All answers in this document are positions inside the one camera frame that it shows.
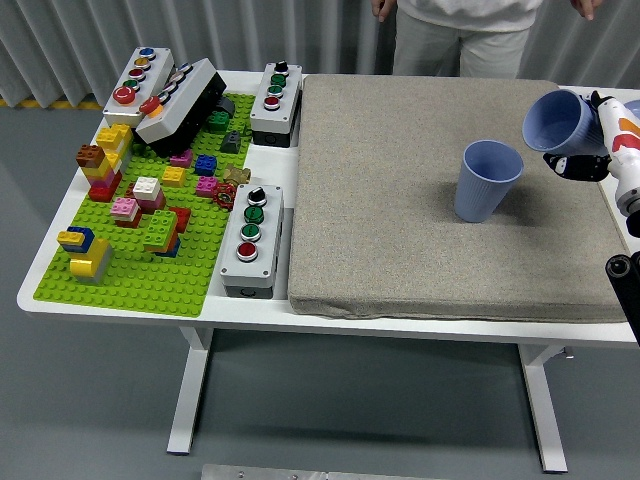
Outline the person's right hand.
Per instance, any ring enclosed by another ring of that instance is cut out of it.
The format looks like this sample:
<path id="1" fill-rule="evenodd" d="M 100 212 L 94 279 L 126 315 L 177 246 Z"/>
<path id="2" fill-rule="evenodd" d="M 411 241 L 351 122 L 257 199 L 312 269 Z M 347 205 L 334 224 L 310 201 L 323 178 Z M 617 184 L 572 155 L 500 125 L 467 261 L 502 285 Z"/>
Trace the person's right hand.
<path id="1" fill-rule="evenodd" d="M 379 23 L 383 23 L 393 12 L 396 0 L 371 0 L 371 12 Z"/>

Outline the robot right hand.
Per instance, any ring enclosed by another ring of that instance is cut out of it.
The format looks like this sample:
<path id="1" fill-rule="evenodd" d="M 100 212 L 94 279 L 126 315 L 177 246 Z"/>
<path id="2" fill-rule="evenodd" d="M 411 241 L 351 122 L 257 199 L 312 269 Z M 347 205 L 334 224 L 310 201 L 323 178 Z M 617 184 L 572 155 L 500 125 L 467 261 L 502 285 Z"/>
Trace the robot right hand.
<path id="1" fill-rule="evenodd" d="M 639 200 L 639 119 L 613 96 L 597 90 L 590 95 L 604 136 L 606 156 L 545 153 L 546 164 L 560 177 L 576 181 L 600 181 L 611 174 L 617 181 L 618 208 L 631 213 Z"/>

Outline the person's left hand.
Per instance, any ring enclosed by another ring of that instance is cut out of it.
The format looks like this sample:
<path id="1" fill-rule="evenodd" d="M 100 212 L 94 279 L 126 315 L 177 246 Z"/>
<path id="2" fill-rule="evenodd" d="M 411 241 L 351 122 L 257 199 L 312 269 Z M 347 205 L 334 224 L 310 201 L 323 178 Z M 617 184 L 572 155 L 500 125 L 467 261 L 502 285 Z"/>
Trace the person's left hand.
<path id="1" fill-rule="evenodd" d="M 587 21 L 595 18 L 595 12 L 602 5 L 602 0 L 570 0 L 571 6 Z"/>

